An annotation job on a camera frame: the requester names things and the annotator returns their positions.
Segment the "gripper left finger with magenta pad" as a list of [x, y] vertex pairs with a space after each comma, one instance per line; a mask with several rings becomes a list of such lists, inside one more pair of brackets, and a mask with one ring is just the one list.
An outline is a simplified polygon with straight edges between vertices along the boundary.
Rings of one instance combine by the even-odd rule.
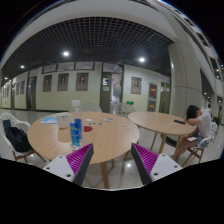
[[44, 170], [81, 186], [93, 154], [93, 145], [88, 144], [67, 156], [57, 156]]

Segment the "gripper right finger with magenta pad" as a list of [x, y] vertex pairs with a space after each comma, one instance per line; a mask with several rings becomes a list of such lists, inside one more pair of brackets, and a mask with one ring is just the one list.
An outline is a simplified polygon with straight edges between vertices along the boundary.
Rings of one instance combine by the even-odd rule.
[[131, 146], [131, 154], [143, 185], [150, 184], [182, 169], [167, 154], [156, 154], [136, 143], [133, 143]]

